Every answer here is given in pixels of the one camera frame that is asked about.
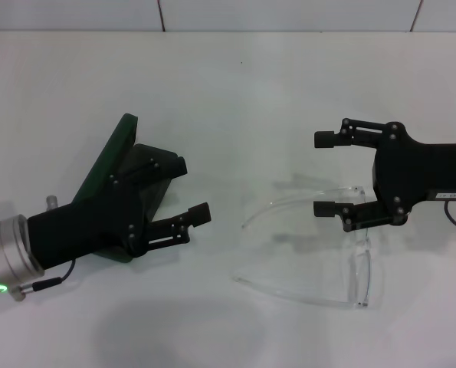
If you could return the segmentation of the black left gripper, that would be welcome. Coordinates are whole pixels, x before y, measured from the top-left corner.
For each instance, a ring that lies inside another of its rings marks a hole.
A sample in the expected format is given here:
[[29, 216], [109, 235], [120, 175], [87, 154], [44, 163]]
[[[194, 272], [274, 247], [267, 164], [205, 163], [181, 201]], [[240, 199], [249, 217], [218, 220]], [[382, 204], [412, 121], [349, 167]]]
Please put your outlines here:
[[47, 270], [104, 248], [138, 258], [190, 242], [189, 228], [212, 220], [207, 202], [170, 218], [147, 222], [145, 187], [186, 174], [183, 157], [126, 154], [110, 160], [110, 187], [58, 209], [28, 218], [31, 254]]

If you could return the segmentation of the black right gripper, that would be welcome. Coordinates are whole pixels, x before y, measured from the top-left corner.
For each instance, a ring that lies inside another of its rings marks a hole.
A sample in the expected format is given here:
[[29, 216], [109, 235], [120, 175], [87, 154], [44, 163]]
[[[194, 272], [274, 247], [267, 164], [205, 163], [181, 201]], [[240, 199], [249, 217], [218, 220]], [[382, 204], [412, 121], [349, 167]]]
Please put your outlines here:
[[338, 132], [314, 134], [315, 148], [336, 146], [376, 149], [372, 168], [376, 201], [313, 203], [316, 217], [340, 217], [345, 232], [403, 225], [420, 202], [456, 202], [456, 143], [420, 143], [399, 122], [344, 118]]

